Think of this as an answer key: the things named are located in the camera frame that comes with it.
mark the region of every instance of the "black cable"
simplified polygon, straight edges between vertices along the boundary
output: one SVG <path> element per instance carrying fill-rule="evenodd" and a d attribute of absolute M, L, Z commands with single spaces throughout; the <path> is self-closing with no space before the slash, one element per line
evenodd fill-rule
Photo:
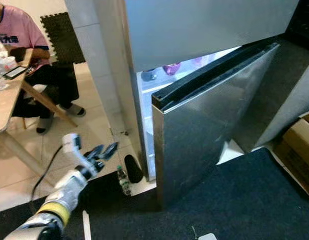
<path fill-rule="evenodd" d="M 59 151 L 63 148 L 63 146 L 61 145 L 57 151 L 55 151 L 55 153 L 53 154 L 51 160 L 50 160 L 50 163 L 49 165 L 47 166 L 46 170 L 44 171 L 44 173 L 42 174 L 42 176 L 39 178 L 39 180 L 36 182 L 36 184 L 34 185 L 33 189 L 32 189 L 32 192 L 31 192 L 31 200 L 30 200 L 30 208 L 31 208 L 31 212 L 32 214 L 36 214 L 36 208 L 35 208 L 35 204 L 34 204 L 34 196 L 35 196 L 35 192 L 36 192 L 36 189 L 38 187 L 38 185 L 41 183 L 41 181 L 44 179 L 44 177 L 46 176 L 47 172 L 49 171 L 51 165 L 53 164 L 53 161 L 55 159 L 55 157 L 57 156 L 57 154 L 59 153 Z"/>

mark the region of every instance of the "person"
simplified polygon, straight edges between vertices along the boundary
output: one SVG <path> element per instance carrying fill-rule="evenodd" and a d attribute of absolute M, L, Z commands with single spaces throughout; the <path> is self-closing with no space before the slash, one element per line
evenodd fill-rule
<path fill-rule="evenodd" d="M 41 84 L 56 87 L 58 103 L 62 109 L 77 117 L 83 117 L 86 114 L 83 107 L 72 103 L 73 100 L 79 98 L 76 78 L 70 77 L 63 68 L 50 65 L 47 41 L 26 12 L 0 3 L 0 41 L 11 48 L 33 49 L 30 72 L 27 73 L 25 81 L 32 86 Z M 24 92 L 21 92 L 13 116 L 39 116 L 36 131 L 43 135 L 50 129 L 54 113 L 39 103 L 25 102 Z"/>

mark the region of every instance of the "plastic bottle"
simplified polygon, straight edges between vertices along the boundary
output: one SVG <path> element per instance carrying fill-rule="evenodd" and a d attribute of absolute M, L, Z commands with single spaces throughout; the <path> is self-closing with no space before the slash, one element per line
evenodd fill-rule
<path fill-rule="evenodd" d="M 122 188 L 122 192 L 126 196 L 131 196 L 131 189 L 130 189 L 130 181 L 126 172 L 123 170 L 122 166 L 117 167 L 117 174 L 119 179 L 119 184 Z"/>

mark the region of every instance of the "black foam mat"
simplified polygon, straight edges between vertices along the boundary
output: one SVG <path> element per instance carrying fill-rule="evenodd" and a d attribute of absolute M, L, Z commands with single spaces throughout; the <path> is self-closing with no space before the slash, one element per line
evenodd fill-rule
<path fill-rule="evenodd" d="M 86 61 L 67 12 L 41 16 L 40 18 L 58 62 L 79 64 Z"/>
<path fill-rule="evenodd" d="M 116 173 L 93 180 L 65 230 L 70 239 L 84 239 L 82 210 L 92 239 L 195 239 L 194 227 L 218 240 L 309 240 L 309 197 L 265 148 L 218 165 L 165 210 L 155 189 L 126 197 Z M 0 212 L 0 237 L 29 216 L 28 204 Z"/>

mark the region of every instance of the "purple container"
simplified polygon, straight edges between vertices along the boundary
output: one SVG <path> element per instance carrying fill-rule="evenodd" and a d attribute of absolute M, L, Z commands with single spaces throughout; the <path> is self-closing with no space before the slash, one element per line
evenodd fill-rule
<path fill-rule="evenodd" d="M 179 70 L 180 66 L 181 62 L 178 62 L 174 64 L 165 65 L 162 68 L 167 75 L 172 76 L 175 75 L 175 73 Z"/>

